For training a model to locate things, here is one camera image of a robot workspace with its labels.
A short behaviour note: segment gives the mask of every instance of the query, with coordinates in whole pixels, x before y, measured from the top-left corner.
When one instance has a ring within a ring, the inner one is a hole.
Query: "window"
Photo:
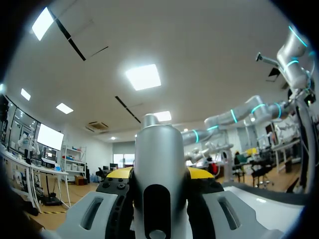
[[[117,163],[119,168],[123,168],[124,155],[123,154],[113,154],[113,163]]]
[[[124,154],[124,160],[125,160],[125,165],[126,166],[133,166],[133,162],[135,159],[135,154],[133,153],[126,153]]]
[[[133,166],[135,155],[133,153],[113,154],[113,163],[117,163],[119,168]]]

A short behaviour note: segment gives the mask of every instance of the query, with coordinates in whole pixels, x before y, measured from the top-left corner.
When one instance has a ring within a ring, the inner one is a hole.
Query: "cardboard box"
[[[84,185],[84,177],[83,176],[75,175],[74,179],[75,179],[75,185],[78,185],[78,186]]]

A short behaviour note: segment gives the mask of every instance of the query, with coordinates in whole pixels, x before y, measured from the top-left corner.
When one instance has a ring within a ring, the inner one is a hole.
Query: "black button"
[[[110,186],[109,183],[103,183],[103,184],[102,184],[102,188],[108,188],[109,186]]]

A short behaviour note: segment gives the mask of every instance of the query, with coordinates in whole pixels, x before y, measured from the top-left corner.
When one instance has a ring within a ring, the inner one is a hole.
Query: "gray cylinder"
[[[181,133],[169,125],[152,125],[139,132],[135,147],[135,236],[150,238],[163,233],[184,239],[186,173]]]
[[[147,114],[143,117],[142,128],[145,128],[145,127],[151,126],[151,125],[155,125],[155,124],[160,124],[158,118],[155,115]]]

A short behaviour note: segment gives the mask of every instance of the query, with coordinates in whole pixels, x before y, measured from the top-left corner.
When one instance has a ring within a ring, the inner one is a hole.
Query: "ceiling light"
[[[159,121],[169,121],[171,120],[170,112],[169,111],[163,111],[154,113],[154,115],[158,118]]]
[[[155,64],[128,70],[126,76],[136,91],[160,86],[160,77]]]
[[[21,95],[25,97],[27,101],[29,101],[31,98],[31,95],[27,91],[25,91],[24,88],[21,89]]]
[[[62,111],[63,113],[65,113],[66,115],[67,115],[68,113],[71,113],[71,112],[73,111],[70,107],[66,106],[66,105],[63,104],[63,103],[59,104],[56,108],[57,108],[58,110]]]
[[[45,32],[49,29],[53,22],[53,18],[46,7],[32,26],[32,30],[39,41],[42,39]]]

